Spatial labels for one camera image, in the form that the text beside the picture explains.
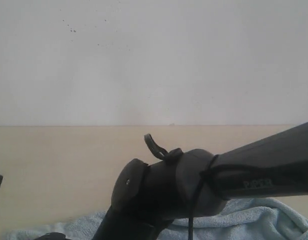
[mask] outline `light blue towel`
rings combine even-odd
[[[90,240],[103,212],[78,218],[73,222],[16,230],[7,240],[31,240],[45,233],[59,232],[72,240]],[[176,220],[159,240],[187,240],[187,219]],[[195,240],[308,240],[308,220],[271,198],[231,200],[217,216],[194,220]]]

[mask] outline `black cord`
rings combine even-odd
[[[205,167],[204,172],[207,173],[210,170],[210,167],[213,165],[213,163],[216,161],[218,155],[215,155],[209,164]],[[201,177],[201,179],[198,182],[198,185],[194,191],[193,197],[189,203],[189,218],[188,218],[188,240],[193,240],[193,230],[194,230],[194,211],[195,207],[200,195],[200,192],[202,191],[204,186],[204,179]]]

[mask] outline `towel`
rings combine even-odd
[[[61,222],[15,230],[6,240],[31,240],[50,232],[59,232],[72,240],[90,240],[105,212],[97,212],[72,222]],[[188,220],[175,220],[158,237],[159,240],[187,240]],[[194,219],[195,240],[308,240],[308,220],[271,199],[236,199],[227,203],[216,216]]]

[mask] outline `beige wall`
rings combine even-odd
[[[156,161],[146,133],[168,149],[223,153],[289,127],[0,127],[0,233],[106,210],[128,161]],[[284,202],[308,217],[308,196]]]

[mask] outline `white wall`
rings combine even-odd
[[[305,121],[308,0],[0,0],[0,126]]]

